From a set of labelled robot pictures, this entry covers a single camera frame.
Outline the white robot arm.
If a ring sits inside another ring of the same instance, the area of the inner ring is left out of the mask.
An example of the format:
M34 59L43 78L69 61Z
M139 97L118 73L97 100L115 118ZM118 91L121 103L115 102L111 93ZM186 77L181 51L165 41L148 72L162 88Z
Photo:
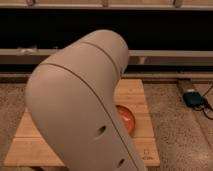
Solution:
M125 40L114 31L96 30L31 74L27 109L69 171L147 171L114 100L128 62Z

